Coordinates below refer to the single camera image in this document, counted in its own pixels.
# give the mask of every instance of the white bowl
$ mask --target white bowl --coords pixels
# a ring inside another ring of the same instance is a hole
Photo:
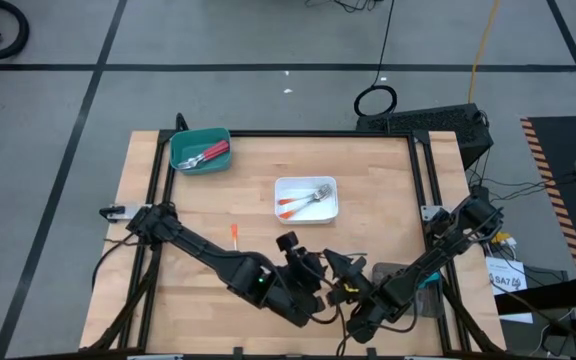
[[[303,199],[286,205],[279,205],[280,199],[302,198],[311,195],[324,185],[332,187],[332,193],[322,201],[316,201],[298,211],[289,219],[279,217],[286,211],[295,209],[308,201]],[[330,176],[283,177],[275,181],[275,215],[282,224],[327,224],[339,213],[337,182]]]

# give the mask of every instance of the teal bowl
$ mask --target teal bowl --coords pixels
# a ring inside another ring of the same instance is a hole
[[[226,140],[230,144],[228,129],[210,128],[178,132],[170,138],[170,166],[185,175],[202,175],[228,170],[232,148],[212,160],[200,163],[195,168],[182,170],[177,167],[179,163],[201,154],[221,140]]]

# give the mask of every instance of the label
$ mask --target label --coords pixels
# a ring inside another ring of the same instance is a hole
[[[526,276],[524,273],[524,264],[519,261],[504,260],[493,257],[486,257],[486,265],[488,266],[488,277],[490,281],[500,288],[508,291],[515,292],[519,290],[525,290]],[[492,287],[492,293],[494,295],[503,294],[501,289]],[[512,314],[512,315],[502,315],[499,317],[502,320],[516,321],[526,324],[532,324],[532,314]]]

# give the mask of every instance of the wooden tabletop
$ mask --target wooden tabletop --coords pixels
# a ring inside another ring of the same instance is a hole
[[[117,203],[143,203],[150,179],[157,132],[133,132],[117,192]],[[468,196],[459,149],[453,133],[431,133],[435,167],[444,204],[455,207]],[[239,250],[258,251],[278,265],[285,259],[275,238],[294,230],[311,251],[367,252],[367,276],[373,264],[409,264],[424,251],[417,200],[405,139],[397,138],[263,138],[232,139],[230,170],[205,176],[175,176],[172,201],[180,221],[217,245],[230,249],[230,224],[239,226]],[[418,155],[430,202],[423,150]],[[164,164],[167,163],[165,152]],[[162,166],[158,199],[166,166]],[[336,179],[339,215],[327,225],[281,225],[275,218],[274,182],[282,176],[327,175]],[[125,223],[110,225],[108,238],[121,239]],[[135,247],[122,247],[104,262],[97,276],[81,345],[103,333],[123,306]],[[455,258],[463,302],[479,326],[505,348],[501,325],[479,246]],[[348,318],[351,306],[343,306]],[[448,308],[453,348],[459,348]],[[329,318],[333,309],[317,314]],[[133,329],[141,318],[136,310]],[[394,326],[411,321],[404,316]],[[132,331],[131,344],[136,344]],[[268,309],[258,310],[228,292],[214,272],[164,244],[148,352],[229,354],[242,346],[246,354],[334,354],[341,325],[312,321],[298,328]],[[367,344],[350,340],[347,355],[375,347],[380,355],[440,355],[437,322],[420,318],[408,334],[377,331]]]

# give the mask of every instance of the orange and black striped tape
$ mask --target orange and black striped tape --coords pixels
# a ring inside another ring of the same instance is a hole
[[[526,135],[526,140],[528,140],[528,146],[532,152],[533,158],[537,163],[537,169],[539,169],[539,174],[544,181],[546,187],[546,192],[548,197],[550,197],[550,202],[553,209],[555,210],[555,215],[557,216],[557,221],[559,221],[559,227],[561,232],[568,243],[568,249],[570,249],[570,254],[575,261],[576,266],[576,231],[572,220],[568,216],[568,209],[566,209],[566,204],[561,197],[561,193],[557,190],[557,183],[553,179],[552,172],[550,171],[550,166],[548,165],[548,159],[543,152],[543,149],[539,145],[539,139],[532,126],[532,122],[527,118],[521,119],[521,127]]]

